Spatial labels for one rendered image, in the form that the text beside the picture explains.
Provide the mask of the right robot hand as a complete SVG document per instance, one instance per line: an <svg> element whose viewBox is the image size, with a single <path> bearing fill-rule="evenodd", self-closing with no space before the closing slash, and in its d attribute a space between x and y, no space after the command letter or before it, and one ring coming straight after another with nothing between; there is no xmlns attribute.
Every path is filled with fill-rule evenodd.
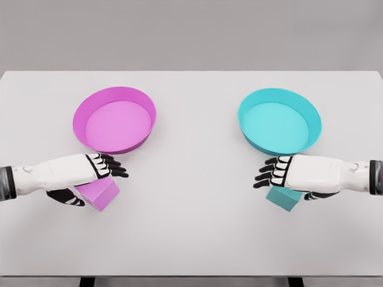
<svg viewBox="0 0 383 287"><path fill-rule="evenodd" d="M310 155L273 157L265 161L254 178L255 189L289 188L304 193L304 199L326 199L342 190L340 160Z"/></svg>

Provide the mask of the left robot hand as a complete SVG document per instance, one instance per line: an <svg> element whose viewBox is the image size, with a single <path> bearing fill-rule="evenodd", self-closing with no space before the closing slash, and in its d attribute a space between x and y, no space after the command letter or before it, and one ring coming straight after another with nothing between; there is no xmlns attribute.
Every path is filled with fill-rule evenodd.
<svg viewBox="0 0 383 287"><path fill-rule="evenodd" d="M114 157L103 153L75 154L45 161L38 165L40 187L63 204L83 207L71 187L89 184L110 176L128 178L127 170Z"/></svg>

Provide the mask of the pink block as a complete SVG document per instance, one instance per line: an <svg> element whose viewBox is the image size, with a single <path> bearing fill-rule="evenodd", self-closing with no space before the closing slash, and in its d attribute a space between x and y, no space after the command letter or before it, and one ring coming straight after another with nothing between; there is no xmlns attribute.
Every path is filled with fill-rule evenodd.
<svg viewBox="0 0 383 287"><path fill-rule="evenodd" d="M112 177L97 179L75 189L98 211L103 211L120 192Z"/></svg>

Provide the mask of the cyan round plate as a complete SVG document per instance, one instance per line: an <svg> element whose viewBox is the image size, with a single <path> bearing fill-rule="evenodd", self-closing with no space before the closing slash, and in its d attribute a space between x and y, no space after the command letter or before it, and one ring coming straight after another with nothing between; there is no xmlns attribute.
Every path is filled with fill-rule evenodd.
<svg viewBox="0 0 383 287"><path fill-rule="evenodd" d="M238 122L245 139L269 155L306 151L322 132L315 106L282 88L264 88L249 94L239 105Z"/></svg>

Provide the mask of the teal block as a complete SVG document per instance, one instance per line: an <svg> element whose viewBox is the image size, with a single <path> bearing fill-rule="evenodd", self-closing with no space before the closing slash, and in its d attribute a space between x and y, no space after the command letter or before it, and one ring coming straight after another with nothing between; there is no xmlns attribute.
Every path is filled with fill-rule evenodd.
<svg viewBox="0 0 383 287"><path fill-rule="evenodd" d="M302 195L302 192L291 190L289 188L272 187L269 190L266 199L287 212L290 212L300 201Z"/></svg>

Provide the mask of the pink round plate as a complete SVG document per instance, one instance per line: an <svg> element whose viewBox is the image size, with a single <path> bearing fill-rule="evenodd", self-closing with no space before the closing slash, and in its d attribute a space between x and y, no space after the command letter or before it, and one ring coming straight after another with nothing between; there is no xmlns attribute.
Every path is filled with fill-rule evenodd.
<svg viewBox="0 0 383 287"><path fill-rule="evenodd" d="M135 150L149 137L156 106L132 87L109 87L84 99L74 113L72 128L86 147L107 154Z"/></svg>

